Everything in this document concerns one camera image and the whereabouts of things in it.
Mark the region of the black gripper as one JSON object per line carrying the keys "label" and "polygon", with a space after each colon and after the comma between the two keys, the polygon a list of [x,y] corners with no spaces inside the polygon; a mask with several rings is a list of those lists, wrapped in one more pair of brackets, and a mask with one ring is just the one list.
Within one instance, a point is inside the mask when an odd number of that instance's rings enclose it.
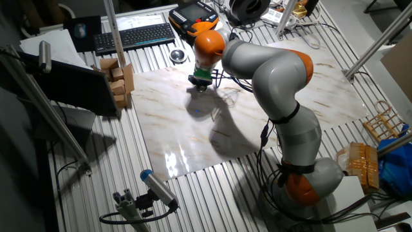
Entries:
{"label": "black gripper", "polygon": [[198,92],[205,92],[207,87],[212,84],[211,80],[198,79],[193,75],[189,75],[188,80],[194,85],[196,91]]}

